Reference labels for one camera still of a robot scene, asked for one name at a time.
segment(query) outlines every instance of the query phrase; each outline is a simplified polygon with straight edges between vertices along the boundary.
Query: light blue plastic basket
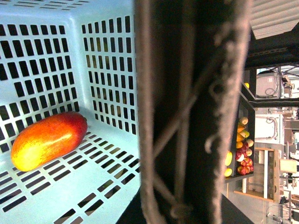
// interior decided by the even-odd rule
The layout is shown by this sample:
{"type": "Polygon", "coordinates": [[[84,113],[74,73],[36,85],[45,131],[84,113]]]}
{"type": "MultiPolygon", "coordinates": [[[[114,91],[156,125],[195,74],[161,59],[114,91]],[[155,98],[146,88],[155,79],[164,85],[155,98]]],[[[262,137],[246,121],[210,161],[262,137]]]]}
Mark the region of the light blue plastic basket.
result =
{"type": "Polygon", "coordinates": [[[0,0],[0,223],[113,224],[140,186],[130,0],[0,0]],[[18,133],[64,111],[82,144],[31,172],[18,133]]]}

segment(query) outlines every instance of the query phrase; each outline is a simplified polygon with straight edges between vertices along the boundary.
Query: black tray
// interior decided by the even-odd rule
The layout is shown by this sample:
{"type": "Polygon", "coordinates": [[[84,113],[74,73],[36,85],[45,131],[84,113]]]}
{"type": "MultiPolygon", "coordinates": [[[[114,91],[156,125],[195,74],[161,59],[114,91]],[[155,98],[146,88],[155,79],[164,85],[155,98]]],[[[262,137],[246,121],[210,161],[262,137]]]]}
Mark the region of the black tray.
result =
{"type": "MultiPolygon", "coordinates": [[[[235,160],[236,138],[237,138],[236,133],[237,133],[237,128],[238,128],[239,118],[241,118],[243,116],[248,118],[249,121],[248,121],[246,130],[250,133],[249,138],[252,139],[253,141],[255,139],[256,113],[255,113],[255,110],[254,110],[253,106],[250,104],[250,102],[245,97],[249,94],[248,92],[249,92],[248,88],[245,85],[243,85],[242,86],[242,92],[240,94],[240,100],[239,100],[239,110],[237,111],[238,112],[238,114],[237,114],[238,119],[236,119],[234,132],[232,133],[232,143],[231,143],[231,150],[230,151],[233,154],[233,159],[232,159],[231,164],[228,166],[228,168],[231,168],[233,170],[233,172],[232,172],[231,176],[226,177],[225,183],[238,181],[238,180],[241,180],[243,178],[251,177],[251,176],[253,176],[253,173],[254,173],[254,171],[253,171],[253,172],[250,172],[249,174],[246,174],[246,175],[238,174],[237,168],[238,168],[238,166],[240,166],[239,165],[240,163],[235,160]]],[[[250,149],[252,150],[252,155],[249,158],[251,158],[252,161],[254,159],[254,146],[255,145],[250,147],[250,149]]]]}

